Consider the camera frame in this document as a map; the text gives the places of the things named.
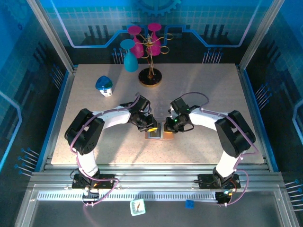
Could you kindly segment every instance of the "table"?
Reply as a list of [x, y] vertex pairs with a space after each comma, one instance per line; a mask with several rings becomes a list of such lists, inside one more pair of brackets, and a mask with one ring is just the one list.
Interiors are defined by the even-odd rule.
[[[200, 91], [210, 103], [205, 109], [231, 112], [238, 110], [253, 129], [252, 120], [234, 64], [156, 64], [163, 79], [157, 87], [144, 87], [138, 80], [140, 64], [135, 73], [126, 72], [120, 64], [79, 65], [65, 110], [59, 137], [53, 153], [53, 165], [76, 164], [69, 151], [64, 133], [78, 112], [87, 108], [102, 111], [131, 102], [140, 92], [151, 102], [152, 113], [158, 121], [169, 116], [169, 104], [183, 93]], [[103, 97], [95, 89], [97, 79], [106, 75], [113, 81], [113, 95]], [[184, 97], [185, 102], [199, 105], [205, 99], [199, 95]], [[215, 131], [196, 126], [194, 130], [177, 133], [173, 140], [146, 140], [132, 124], [117, 125], [101, 133], [94, 150], [97, 164], [177, 164], [218, 163], [222, 155], [218, 135]], [[263, 163], [262, 151], [257, 156], [246, 157], [243, 163]]]

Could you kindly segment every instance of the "gear logo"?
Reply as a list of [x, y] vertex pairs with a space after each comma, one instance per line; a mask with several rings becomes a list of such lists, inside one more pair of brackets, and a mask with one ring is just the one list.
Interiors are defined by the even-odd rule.
[[180, 4], [181, 0], [136, 0], [135, 6], [147, 13], [149, 16], [164, 16], [165, 13], [170, 13], [172, 9], [177, 8], [177, 4]]
[[28, 14], [28, 4], [26, 0], [4, 0], [2, 2], [13, 18], [21, 23]]

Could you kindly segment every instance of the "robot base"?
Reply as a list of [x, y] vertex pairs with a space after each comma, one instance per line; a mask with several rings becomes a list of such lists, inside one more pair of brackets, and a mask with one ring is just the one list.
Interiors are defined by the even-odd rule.
[[154, 87], [159, 85], [162, 80], [162, 74], [159, 70], [153, 69], [154, 75], [150, 74], [150, 69], [143, 69], [139, 73], [139, 81], [143, 86]]
[[213, 174], [199, 174], [198, 180], [194, 180], [194, 182], [199, 184], [199, 189], [233, 189], [235, 186], [231, 180], [236, 185], [236, 188], [241, 188], [239, 175], [237, 174], [234, 174], [232, 178], [222, 187], [219, 187], [214, 183]]
[[[99, 174], [99, 179], [110, 179], [114, 178], [114, 174]], [[114, 187], [115, 182], [111, 181], [100, 181], [100, 182], [87, 182], [80, 174], [75, 174], [74, 179], [72, 181], [71, 188], [73, 189], [84, 189], [85, 187], [90, 187], [94, 189], [112, 189]]]

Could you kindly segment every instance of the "enclosure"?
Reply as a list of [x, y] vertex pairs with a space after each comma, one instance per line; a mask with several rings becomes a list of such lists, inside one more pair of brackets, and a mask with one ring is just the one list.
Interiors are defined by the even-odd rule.
[[[302, 9], [299, 0], [2, 1], [3, 226], [301, 226]], [[125, 40], [142, 46], [142, 55]], [[148, 84], [151, 74], [157, 82]], [[103, 75], [112, 81], [110, 97], [96, 89]], [[216, 192], [194, 183], [221, 160], [216, 130], [202, 123], [151, 140], [126, 121], [104, 127], [93, 155], [100, 173], [119, 182], [104, 202], [83, 206], [64, 135], [81, 109], [116, 108], [137, 92], [158, 123], [188, 92], [205, 94], [207, 110], [239, 111], [259, 150], [237, 168], [248, 177], [236, 171], [241, 187], [233, 200], [243, 198], [227, 208], [199, 201]], [[190, 107], [205, 100], [183, 99]], [[144, 199], [144, 215], [131, 216], [134, 199]], [[188, 199], [193, 210], [184, 208]]]

